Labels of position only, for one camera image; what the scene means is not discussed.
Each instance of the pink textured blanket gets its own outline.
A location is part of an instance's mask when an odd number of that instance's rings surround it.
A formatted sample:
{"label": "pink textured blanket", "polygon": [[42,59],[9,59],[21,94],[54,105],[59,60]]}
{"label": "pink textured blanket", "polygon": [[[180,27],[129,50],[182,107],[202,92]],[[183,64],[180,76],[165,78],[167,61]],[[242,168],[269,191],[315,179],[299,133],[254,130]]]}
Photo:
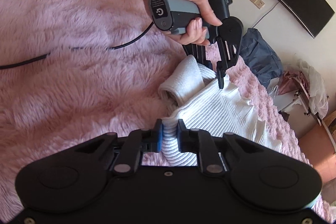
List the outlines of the pink textured blanket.
{"label": "pink textured blanket", "polygon": [[[104,50],[132,40],[150,22],[141,0],[0,0],[0,65],[52,51],[46,60],[0,71],[0,219],[22,209],[14,181],[26,164],[106,132],[150,128],[167,116],[157,89],[184,58],[182,47],[153,27],[129,47]],[[207,52],[215,64],[216,46]],[[271,136],[282,140],[282,152],[307,162],[244,62],[228,73],[268,121]],[[167,161],[151,154],[144,163]],[[331,220],[321,198],[314,209]]]}

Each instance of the power cord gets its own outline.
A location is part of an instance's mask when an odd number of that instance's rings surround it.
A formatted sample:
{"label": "power cord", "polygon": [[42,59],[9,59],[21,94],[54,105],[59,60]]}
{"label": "power cord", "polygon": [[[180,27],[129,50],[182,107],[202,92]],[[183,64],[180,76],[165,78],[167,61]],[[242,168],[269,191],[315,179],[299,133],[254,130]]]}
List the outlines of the power cord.
{"label": "power cord", "polygon": [[[125,44],[122,44],[122,45],[119,45],[119,46],[115,46],[115,47],[107,47],[106,50],[118,50],[120,48],[124,48],[124,47],[127,47],[131,44],[133,44],[134,42],[138,41],[140,38],[142,38],[149,30],[150,28],[154,25],[154,23],[152,22],[146,30],[143,31],[143,33],[141,35],[139,35],[138,37],[136,37],[135,39],[131,40],[130,42],[127,42]],[[74,47],[74,48],[71,48],[71,50],[82,50],[82,49],[85,49],[86,47]],[[22,62],[19,62],[19,63],[15,63],[15,64],[10,64],[10,65],[4,65],[4,66],[0,66],[0,70],[3,70],[3,69],[12,69],[12,68],[16,68],[16,67],[20,67],[20,66],[23,66],[23,65],[26,65],[26,64],[30,64],[30,63],[33,63],[33,62],[36,62],[36,61],[40,61],[40,60],[43,60],[43,59],[46,59],[47,56],[49,56],[51,54],[51,52],[47,53],[47,54],[43,54],[43,55],[40,55],[38,57],[34,57],[32,59],[29,59],[29,60],[26,60],[26,61],[22,61]]]}
{"label": "power cord", "polygon": [[263,15],[263,17],[262,18],[260,18],[259,20],[258,20],[258,22],[256,23],[256,24],[254,24],[254,26],[252,27],[252,28],[254,28],[255,26],[257,26],[258,25],[258,23],[260,22],[260,21],[262,21],[262,19],[265,17],[265,16],[267,16],[271,11],[273,11],[274,10],[274,8],[279,4],[280,2],[277,2],[274,6],[273,6],[273,8],[272,9],[270,9],[266,14],[264,14]]}

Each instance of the bed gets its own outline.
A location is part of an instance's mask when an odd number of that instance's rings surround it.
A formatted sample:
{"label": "bed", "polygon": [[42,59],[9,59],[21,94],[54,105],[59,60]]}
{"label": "bed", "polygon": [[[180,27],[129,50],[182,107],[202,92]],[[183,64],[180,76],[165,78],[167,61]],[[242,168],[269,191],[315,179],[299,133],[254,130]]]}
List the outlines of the bed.
{"label": "bed", "polygon": [[[157,90],[184,59],[182,47],[152,28],[132,46],[105,50],[132,40],[150,22],[141,0],[0,1],[0,65],[51,53],[45,60],[0,70],[1,220],[22,209],[14,181],[28,163],[106,132],[126,136],[150,128],[167,116]],[[215,66],[215,45],[207,47],[207,56]],[[281,152],[308,163],[289,124],[243,60],[227,73],[267,122],[270,136],[281,140]],[[162,154],[145,161],[168,164]],[[331,221],[321,197],[314,210]]]}

